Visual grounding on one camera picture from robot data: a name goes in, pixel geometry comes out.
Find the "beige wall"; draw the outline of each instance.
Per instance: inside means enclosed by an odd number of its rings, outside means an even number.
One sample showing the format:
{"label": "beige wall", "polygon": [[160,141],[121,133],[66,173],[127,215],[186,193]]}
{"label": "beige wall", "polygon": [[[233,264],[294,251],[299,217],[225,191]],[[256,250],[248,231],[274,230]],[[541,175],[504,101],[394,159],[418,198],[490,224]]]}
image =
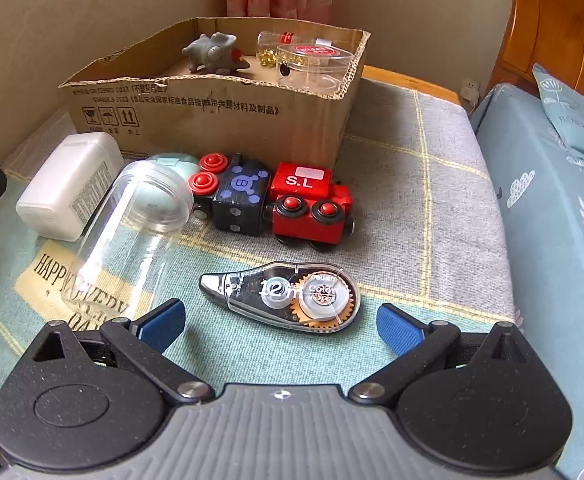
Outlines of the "beige wall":
{"label": "beige wall", "polygon": [[0,0],[0,162],[58,107],[56,87],[95,60],[225,0]]}
{"label": "beige wall", "polygon": [[372,33],[368,64],[458,91],[490,77],[512,0],[334,0],[336,25]]}

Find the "blue gripper pad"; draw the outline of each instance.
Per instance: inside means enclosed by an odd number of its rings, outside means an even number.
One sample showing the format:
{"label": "blue gripper pad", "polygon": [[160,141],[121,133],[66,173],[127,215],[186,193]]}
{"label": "blue gripper pad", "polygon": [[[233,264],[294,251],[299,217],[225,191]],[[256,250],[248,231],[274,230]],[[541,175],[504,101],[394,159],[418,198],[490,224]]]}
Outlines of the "blue gripper pad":
{"label": "blue gripper pad", "polygon": [[401,356],[425,339],[427,325],[396,308],[384,303],[376,311],[376,331],[383,341]]}
{"label": "blue gripper pad", "polygon": [[150,348],[165,352],[185,328],[185,306],[181,300],[168,300],[133,321],[130,332]]}

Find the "cardboard box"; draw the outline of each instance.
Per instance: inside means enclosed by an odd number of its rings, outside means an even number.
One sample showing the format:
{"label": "cardboard box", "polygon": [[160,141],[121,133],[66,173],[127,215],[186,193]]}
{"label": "cardboard box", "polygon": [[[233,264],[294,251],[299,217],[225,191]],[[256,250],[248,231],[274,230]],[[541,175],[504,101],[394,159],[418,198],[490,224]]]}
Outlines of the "cardboard box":
{"label": "cardboard box", "polygon": [[[282,88],[253,56],[259,32],[293,31],[354,54],[332,95]],[[181,49],[201,34],[235,34],[245,73],[192,75]],[[277,18],[194,18],[96,60],[60,88],[79,132],[103,130],[126,155],[242,152],[270,167],[289,161],[331,168],[363,69],[370,34]]]}

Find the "correction tape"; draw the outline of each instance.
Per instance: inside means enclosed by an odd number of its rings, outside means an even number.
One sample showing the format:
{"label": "correction tape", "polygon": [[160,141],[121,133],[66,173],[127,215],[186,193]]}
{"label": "correction tape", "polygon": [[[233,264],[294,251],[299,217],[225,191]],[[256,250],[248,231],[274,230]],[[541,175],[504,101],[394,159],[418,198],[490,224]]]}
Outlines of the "correction tape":
{"label": "correction tape", "polygon": [[239,272],[204,274],[198,286],[212,301],[273,326],[331,333],[357,315],[354,280],[332,264],[272,262]]}

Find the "white label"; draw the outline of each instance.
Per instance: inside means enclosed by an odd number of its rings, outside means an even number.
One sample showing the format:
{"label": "white label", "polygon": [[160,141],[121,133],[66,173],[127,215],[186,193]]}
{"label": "white label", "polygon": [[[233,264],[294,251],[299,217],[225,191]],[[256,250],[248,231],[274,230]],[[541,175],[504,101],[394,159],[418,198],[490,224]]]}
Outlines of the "white label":
{"label": "white label", "polygon": [[96,206],[112,183],[112,176],[105,162],[96,169],[79,195],[72,202],[72,209],[83,225],[88,223]]}
{"label": "white label", "polygon": [[294,174],[302,178],[313,178],[315,180],[323,180],[323,175],[325,174],[325,171],[316,170],[315,168],[304,168],[303,166],[299,166],[296,168]]}
{"label": "white label", "polygon": [[288,175],[286,177],[286,184],[288,184],[288,186],[301,186],[301,187],[307,187],[309,189],[312,189],[312,184],[308,183],[307,177],[303,177],[303,182],[299,182],[299,180],[297,179],[296,176]]}

